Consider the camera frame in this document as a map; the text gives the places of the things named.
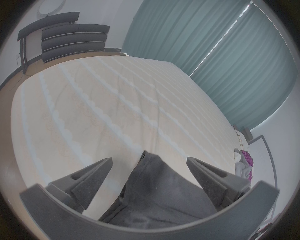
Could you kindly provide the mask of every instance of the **bed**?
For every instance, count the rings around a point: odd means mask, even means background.
[[[83,212],[95,220],[144,150],[197,186],[187,157],[235,174],[233,151],[241,150],[228,120],[184,72],[129,56],[75,59],[31,76],[15,93],[11,134],[27,187],[112,157],[111,171]]]

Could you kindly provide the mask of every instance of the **wooden floor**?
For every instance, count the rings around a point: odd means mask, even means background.
[[[39,60],[28,66],[26,75],[22,72],[17,73],[0,90],[0,191],[16,217],[39,239],[48,239],[38,226],[33,222],[25,207],[23,206],[19,193],[26,189],[25,183],[19,171],[13,145],[11,141],[11,105],[14,94],[18,86],[31,75],[34,75],[48,67],[72,59],[91,57],[91,56],[109,56],[122,55],[118,52],[87,52],[71,56],[66,56],[43,63]]]

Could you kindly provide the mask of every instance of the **purple cloth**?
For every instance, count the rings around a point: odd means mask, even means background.
[[[245,159],[246,159],[247,163],[249,163],[249,165],[253,167],[253,158],[250,156],[249,152],[244,151],[244,150],[242,150],[241,152],[245,156]],[[251,179],[252,179],[252,170],[249,173],[248,180],[251,181]]]

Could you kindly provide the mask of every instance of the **gray garment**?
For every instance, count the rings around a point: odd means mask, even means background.
[[[242,150],[239,151],[237,148],[234,149],[235,152],[238,152],[241,155],[241,160],[238,163],[235,163],[235,174],[239,177],[248,179],[249,174],[252,170],[252,166],[246,161],[244,154],[242,154]]]
[[[172,170],[158,155],[144,151],[119,198],[99,220],[155,229],[194,222],[216,212],[203,189]]]

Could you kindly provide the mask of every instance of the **curtain fold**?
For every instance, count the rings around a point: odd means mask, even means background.
[[[284,102],[297,75],[284,39],[252,4],[191,78],[231,124],[252,129]]]
[[[174,63],[190,75],[249,0],[144,0],[122,51]]]

